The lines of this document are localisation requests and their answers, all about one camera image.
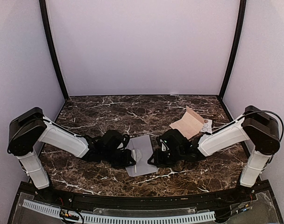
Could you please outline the grey envelope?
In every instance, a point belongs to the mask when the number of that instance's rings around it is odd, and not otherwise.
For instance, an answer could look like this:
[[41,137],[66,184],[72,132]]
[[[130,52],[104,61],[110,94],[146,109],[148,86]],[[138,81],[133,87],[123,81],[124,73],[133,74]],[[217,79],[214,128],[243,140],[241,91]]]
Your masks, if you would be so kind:
[[148,159],[153,154],[149,135],[131,138],[127,148],[131,150],[132,158],[136,161],[135,165],[126,167],[130,177],[148,175],[158,171],[156,166],[148,164]]

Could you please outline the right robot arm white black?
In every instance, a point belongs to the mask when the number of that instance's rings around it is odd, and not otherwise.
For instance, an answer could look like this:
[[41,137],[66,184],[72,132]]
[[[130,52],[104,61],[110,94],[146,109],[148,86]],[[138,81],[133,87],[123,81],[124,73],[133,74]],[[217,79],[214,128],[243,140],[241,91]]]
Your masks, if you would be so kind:
[[240,203],[249,195],[261,172],[279,151],[284,123],[276,113],[247,106],[242,115],[213,132],[201,133],[205,120],[190,107],[170,129],[157,136],[159,149],[148,159],[156,167],[171,167],[178,161],[197,162],[234,144],[254,144],[247,165],[240,175],[240,185],[231,191],[231,199]]

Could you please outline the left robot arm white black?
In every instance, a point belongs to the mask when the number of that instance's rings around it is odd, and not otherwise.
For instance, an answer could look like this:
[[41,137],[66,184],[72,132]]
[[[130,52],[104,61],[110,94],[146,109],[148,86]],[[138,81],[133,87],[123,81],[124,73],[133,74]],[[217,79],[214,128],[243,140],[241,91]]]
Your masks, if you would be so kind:
[[10,122],[7,153],[19,160],[40,190],[40,196],[48,203],[55,203],[58,192],[50,186],[48,174],[34,150],[37,142],[62,149],[86,162],[107,161],[113,168],[126,168],[136,164],[127,148],[129,141],[128,134],[116,130],[97,137],[75,134],[44,116],[41,108],[34,107]]

